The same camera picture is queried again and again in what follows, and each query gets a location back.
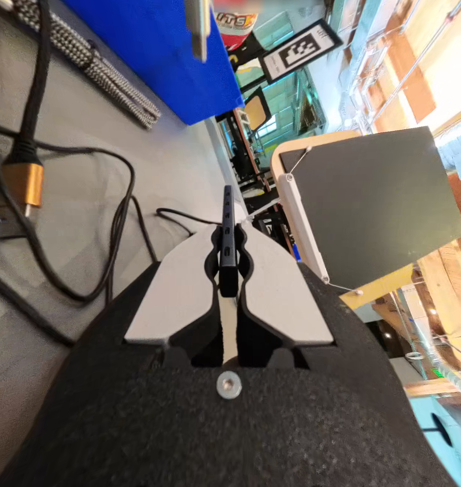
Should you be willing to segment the white wall sign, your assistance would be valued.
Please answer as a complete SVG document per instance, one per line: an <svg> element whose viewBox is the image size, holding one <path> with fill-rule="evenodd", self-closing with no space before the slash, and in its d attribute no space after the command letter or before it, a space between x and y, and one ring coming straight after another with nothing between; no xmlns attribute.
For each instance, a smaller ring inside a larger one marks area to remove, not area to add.
<svg viewBox="0 0 461 487"><path fill-rule="evenodd" d="M273 84L340 46L343 46L342 39L320 19L266 51L259 62L266 82Z"/></svg>

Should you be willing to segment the braided cable silver plug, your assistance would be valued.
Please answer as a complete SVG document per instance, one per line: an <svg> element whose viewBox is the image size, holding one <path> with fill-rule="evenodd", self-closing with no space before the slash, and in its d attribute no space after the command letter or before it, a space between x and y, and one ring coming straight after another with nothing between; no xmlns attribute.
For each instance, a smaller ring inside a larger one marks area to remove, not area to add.
<svg viewBox="0 0 461 487"><path fill-rule="evenodd" d="M51 44L124 108L146 130L160 119L160 110L134 87L106 58L97 46L82 37L58 15L50 12Z"/></svg>

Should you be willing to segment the black cable orange plugs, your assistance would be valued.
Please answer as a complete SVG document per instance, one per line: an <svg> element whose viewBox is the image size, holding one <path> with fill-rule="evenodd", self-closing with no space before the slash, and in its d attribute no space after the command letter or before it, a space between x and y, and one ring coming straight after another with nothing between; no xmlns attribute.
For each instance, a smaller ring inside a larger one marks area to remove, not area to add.
<svg viewBox="0 0 461 487"><path fill-rule="evenodd" d="M29 243L35 242L27 215L42 203L44 167L34 144L38 116L44 98L51 59L51 14L48 1L38 1L39 42L34 74L19 132L14 136L7 159L1 166L0 194L10 208ZM0 278L0 296L4 297L31 323L58 344L71 348L74 342L60 333L14 289Z"/></svg>

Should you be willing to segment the silver air duct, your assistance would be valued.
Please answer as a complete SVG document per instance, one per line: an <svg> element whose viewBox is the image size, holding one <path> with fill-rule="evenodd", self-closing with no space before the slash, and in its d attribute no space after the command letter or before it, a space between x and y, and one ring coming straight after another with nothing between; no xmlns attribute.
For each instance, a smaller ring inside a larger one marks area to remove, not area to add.
<svg viewBox="0 0 461 487"><path fill-rule="evenodd" d="M437 137L435 145L447 173L456 173L461 180L461 128Z"/></svg>

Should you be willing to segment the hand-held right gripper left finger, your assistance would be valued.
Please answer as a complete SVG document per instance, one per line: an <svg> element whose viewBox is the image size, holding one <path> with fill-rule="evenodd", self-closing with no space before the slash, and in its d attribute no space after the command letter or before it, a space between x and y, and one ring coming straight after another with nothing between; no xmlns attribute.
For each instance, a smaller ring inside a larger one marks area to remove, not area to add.
<svg viewBox="0 0 461 487"><path fill-rule="evenodd" d="M169 345L218 303L219 231L219 226L207 225L167 253L124 336L127 343Z"/></svg>

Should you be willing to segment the tan rounded board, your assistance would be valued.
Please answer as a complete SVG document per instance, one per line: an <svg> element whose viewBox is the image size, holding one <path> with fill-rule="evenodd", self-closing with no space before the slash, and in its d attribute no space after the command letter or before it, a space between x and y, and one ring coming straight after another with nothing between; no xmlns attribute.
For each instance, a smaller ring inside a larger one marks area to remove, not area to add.
<svg viewBox="0 0 461 487"><path fill-rule="evenodd" d="M263 89L258 87L245 101L244 111L249 120L249 127L256 132L271 119L270 109Z"/></svg>

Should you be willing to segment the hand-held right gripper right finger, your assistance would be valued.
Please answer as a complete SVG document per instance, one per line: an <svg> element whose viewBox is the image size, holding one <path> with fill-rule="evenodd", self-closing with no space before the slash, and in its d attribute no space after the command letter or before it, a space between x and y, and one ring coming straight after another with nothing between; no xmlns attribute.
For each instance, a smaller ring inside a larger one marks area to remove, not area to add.
<svg viewBox="0 0 461 487"><path fill-rule="evenodd" d="M333 336L296 260L250 223L240 225L250 269L244 309L266 329L298 346L330 345Z"/></svg>

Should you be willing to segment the blue plastic bin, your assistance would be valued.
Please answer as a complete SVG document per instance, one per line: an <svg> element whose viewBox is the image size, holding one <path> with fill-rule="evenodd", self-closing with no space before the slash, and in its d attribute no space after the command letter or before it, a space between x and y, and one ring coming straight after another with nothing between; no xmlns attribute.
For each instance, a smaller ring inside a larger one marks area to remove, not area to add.
<svg viewBox="0 0 461 487"><path fill-rule="evenodd" d="M212 7L201 62L193 56L184 1L63 3L185 124L244 105Z"/></svg>

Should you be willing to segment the black pole stand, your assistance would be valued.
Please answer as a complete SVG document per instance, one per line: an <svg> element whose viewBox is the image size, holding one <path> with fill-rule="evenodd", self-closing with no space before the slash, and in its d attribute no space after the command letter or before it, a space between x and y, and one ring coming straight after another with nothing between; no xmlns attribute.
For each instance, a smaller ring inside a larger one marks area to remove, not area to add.
<svg viewBox="0 0 461 487"><path fill-rule="evenodd" d="M422 427L422 431L425 435L427 433L435 433L436 434L436 439L439 439L440 436L443 439L443 442L447 444L449 447L453 447L452 441L450 439L450 436L445 429L443 423L441 422L441 419L436 415L435 413L431 413L431 418L434 423L434 427Z"/></svg>

